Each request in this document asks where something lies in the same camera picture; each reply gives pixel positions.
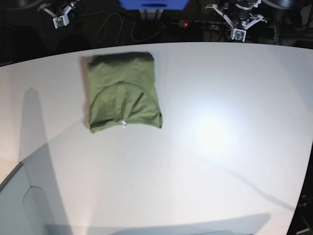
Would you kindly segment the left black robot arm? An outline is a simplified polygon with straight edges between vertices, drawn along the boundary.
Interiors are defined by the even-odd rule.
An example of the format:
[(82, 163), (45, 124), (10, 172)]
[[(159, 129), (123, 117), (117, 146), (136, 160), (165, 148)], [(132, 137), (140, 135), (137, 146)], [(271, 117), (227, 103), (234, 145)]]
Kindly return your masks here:
[(251, 22), (282, 20), (283, 14), (295, 25), (302, 25), (301, 10), (312, 5), (311, 0), (231, 0), (226, 10), (230, 19), (240, 25)]

